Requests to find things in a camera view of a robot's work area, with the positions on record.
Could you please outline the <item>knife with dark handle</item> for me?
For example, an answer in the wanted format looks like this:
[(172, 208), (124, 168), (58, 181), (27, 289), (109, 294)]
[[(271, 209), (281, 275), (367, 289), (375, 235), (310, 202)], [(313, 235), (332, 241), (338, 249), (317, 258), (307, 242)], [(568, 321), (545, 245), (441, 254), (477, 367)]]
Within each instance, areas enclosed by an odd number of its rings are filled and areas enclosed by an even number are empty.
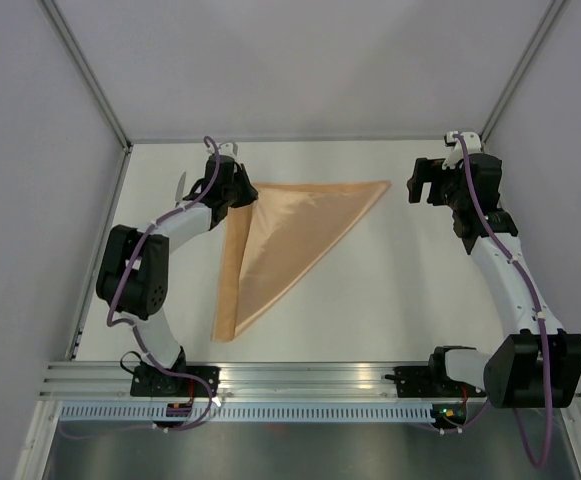
[(180, 178), (179, 181), (177, 183), (177, 187), (176, 187), (176, 191), (175, 191), (175, 196), (174, 196), (174, 200), (175, 200), (175, 206), (178, 207), (181, 202), (183, 201), (183, 197), (185, 196), (185, 183), (186, 183), (186, 176), (187, 176), (187, 172), (184, 171)]

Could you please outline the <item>peach cloth napkin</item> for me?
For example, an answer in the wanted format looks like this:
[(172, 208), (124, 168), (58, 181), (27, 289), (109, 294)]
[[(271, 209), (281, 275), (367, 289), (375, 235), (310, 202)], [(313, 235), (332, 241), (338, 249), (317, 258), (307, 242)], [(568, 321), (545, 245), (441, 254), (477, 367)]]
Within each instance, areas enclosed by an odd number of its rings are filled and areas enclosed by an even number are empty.
[(286, 295), (374, 207), (391, 182), (258, 183), (231, 210), (211, 339), (228, 343)]

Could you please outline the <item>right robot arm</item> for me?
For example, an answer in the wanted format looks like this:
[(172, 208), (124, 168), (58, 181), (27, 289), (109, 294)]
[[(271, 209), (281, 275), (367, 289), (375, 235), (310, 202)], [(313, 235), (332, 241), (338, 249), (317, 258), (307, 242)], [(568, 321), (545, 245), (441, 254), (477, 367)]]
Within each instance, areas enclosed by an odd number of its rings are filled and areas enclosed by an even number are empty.
[(445, 168), (419, 158), (407, 182), (408, 200), (452, 211), (453, 230), (479, 268), (508, 335), (492, 354), (439, 346), (426, 381), (448, 395), (461, 383), (485, 393), (496, 408), (568, 407), (581, 377), (581, 335), (567, 332), (547, 307), (525, 264), (518, 229), (500, 205), (500, 159), (472, 153)]

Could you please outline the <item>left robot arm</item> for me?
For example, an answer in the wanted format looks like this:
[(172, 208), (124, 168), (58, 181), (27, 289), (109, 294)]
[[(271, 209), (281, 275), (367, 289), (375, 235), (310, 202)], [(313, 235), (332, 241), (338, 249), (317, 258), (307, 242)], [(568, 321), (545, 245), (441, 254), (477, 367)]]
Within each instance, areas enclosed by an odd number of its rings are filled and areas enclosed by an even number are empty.
[(131, 329), (141, 359), (133, 381), (149, 393), (176, 396), (195, 381), (163, 309), (171, 254), (213, 230), (231, 209), (257, 199), (236, 156), (214, 153), (204, 176), (175, 201), (172, 210), (141, 228), (117, 225), (109, 232), (95, 291), (108, 306), (106, 326)]

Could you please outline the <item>back aluminium frame rail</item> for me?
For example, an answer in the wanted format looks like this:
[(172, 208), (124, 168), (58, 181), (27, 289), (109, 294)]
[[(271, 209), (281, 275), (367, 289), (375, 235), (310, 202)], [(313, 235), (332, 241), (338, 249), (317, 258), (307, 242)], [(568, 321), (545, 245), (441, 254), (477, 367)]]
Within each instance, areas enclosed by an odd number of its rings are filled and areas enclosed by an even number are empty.
[[(320, 142), (320, 141), (442, 141), (445, 132), (437, 134), (294, 134), (294, 135), (212, 135), (217, 144), (224, 142), (262, 143), (262, 142)], [(130, 140), (132, 145), (153, 144), (197, 144), (204, 136), (184, 136), (169, 138), (137, 138)]]

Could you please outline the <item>aluminium frame rail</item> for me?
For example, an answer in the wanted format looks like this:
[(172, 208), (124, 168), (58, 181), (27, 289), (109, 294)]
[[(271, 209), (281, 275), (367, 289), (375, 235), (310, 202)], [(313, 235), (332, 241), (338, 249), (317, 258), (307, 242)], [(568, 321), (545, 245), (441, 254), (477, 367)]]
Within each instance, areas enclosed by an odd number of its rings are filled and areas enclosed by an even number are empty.
[[(50, 363), (37, 388), (40, 400), (126, 400), (135, 361), (61, 361)], [(216, 394), (236, 402), (384, 402), (397, 400), (482, 401), (463, 399), (402, 399), (383, 376), (396, 366), (423, 362), (210, 362), (220, 368)]]
[[(294, 135), (212, 135), (217, 144), (224, 142), (262, 143), (262, 142), (320, 142), (320, 141), (442, 141), (445, 132), (437, 134), (294, 134)], [(153, 144), (197, 144), (204, 136), (184, 136), (169, 138), (137, 138), (130, 140), (132, 145)]]

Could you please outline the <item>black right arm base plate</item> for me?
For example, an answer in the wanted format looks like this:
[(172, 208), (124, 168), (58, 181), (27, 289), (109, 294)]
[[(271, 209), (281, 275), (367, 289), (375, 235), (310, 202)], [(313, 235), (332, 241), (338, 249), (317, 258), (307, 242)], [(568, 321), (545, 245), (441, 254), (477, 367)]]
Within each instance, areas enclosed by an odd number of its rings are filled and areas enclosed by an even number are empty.
[(402, 399), (485, 397), (481, 387), (440, 377), (434, 374), (429, 367), (422, 365), (396, 366), (383, 378), (395, 386), (397, 396)]

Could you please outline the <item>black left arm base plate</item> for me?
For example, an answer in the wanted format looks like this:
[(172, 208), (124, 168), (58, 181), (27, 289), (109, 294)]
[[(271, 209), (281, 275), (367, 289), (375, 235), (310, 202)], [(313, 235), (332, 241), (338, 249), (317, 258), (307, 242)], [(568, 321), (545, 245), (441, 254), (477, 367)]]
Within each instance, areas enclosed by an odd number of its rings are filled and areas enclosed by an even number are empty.
[[(214, 365), (189, 365), (186, 373), (204, 380), (213, 395), (220, 380), (220, 368)], [(141, 363), (134, 369), (130, 388), (131, 397), (165, 398), (194, 397), (207, 398), (207, 390), (194, 379), (165, 375), (155, 367)]]

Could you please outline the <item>aluminium front frame rail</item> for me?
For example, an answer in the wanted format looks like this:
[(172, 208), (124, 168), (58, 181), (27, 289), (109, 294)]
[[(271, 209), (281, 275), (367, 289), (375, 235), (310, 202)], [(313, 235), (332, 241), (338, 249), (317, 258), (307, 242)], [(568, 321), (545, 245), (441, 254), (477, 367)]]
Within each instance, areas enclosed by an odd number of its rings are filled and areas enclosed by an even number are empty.
[[(37, 388), (40, 400), (126, 400), (135, 361), (61, 361), (50, 363)], [(463, 399), (402, 399), (383, 376), (396, 366), (423, 362), (210, 362), (220, 368), (216, 394), (236, 402), (384, 402), (397, 400), (482, 401)]]

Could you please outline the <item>left aluminium corner post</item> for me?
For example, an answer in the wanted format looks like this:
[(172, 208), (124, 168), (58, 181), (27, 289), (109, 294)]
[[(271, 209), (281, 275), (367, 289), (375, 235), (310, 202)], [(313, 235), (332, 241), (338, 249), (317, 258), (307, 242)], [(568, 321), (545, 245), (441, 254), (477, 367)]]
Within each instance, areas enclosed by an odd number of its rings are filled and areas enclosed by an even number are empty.
[(62, 12), (57, 1), (40, 0), (38, 5), (55, 31), (70, 61), (79, 73), (87, 91), (93, 98), (106, 125), (116, 138), (124, 152), (132, 147), (132, 142), (125, 132), (112, 104), (88, 61), (77, 37)]

